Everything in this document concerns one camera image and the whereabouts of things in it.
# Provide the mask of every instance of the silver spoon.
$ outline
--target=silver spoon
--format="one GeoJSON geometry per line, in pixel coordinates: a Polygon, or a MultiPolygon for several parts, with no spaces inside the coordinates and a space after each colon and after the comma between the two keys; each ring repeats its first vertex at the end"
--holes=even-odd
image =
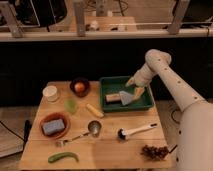
{"type": "Polygon", "coordinates": [[[81,134],[81,135],[74,137],[72,139],[56,141],[56,146],[57,147],[63,147],[66,143],[72,142],[74,140],[77,140],[77,139],[85,137],[85,136],[88,136],[89,134],[91,134],[93,137],[98,137],[100,130],[101,130],[101,123],[99,121],[91,121],[88,124],[88,130],[89,130],[89,132],[81,134]]]}

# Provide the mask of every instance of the green chili pepper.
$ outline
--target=green chili pepper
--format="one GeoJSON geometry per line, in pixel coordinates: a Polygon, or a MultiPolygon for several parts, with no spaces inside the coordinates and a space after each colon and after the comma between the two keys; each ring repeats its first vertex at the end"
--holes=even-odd
{"type": "Polygon", "coordinates": [[[77,154],[72,153],[72,152],[63,152],[63,153],[54,154],[48,158],[48,162],[54,163],[57,160],[62,159],[64,157],[73,157],[76,160],[76,162],[79,162],[77,154]]]}

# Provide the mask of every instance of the blue sponge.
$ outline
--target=blue sponge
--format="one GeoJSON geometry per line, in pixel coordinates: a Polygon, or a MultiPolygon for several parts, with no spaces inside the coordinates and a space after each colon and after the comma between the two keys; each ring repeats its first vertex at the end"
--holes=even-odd
{"type": "Polygon", "coordinates": [[[57,119],[45,122],[42,128],[45,135],[52,135],[54,133],[62,131],[65,128],[65,125],[62,119],[57,119]]]}

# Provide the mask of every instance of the red apple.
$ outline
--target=red apple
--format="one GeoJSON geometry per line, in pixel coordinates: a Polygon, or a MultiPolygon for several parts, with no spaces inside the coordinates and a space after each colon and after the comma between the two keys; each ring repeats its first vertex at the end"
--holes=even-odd
{"type": "Polygon", "coordinates": [[[85,91],[85,88],[86,87],[85,87],[84,83],[82,83],[82,82],[77,82],[74,85],[74,90],[76,93],[81,93],[81,92],[85,91]]]}

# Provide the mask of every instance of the green tray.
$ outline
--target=green tray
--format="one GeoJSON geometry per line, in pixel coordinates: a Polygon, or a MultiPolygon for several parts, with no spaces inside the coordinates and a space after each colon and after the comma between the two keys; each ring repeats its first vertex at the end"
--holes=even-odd
{"type": "Polygon", "coordinates": [[[121,90],[127,91],[132,94],[134,93],[135,86],[125,87],[125,84],[129,80],[129,78],[130,76],[100,78],[100,102],[104,112],[147,110],[153,106],[153,99],[147,87],[145,87],[145,91],[141,95],[140,99],[132,102],[129,105],[123,106],[121,102],[106,102],[105,96],[107,94],[118,93],[121,90]]]}

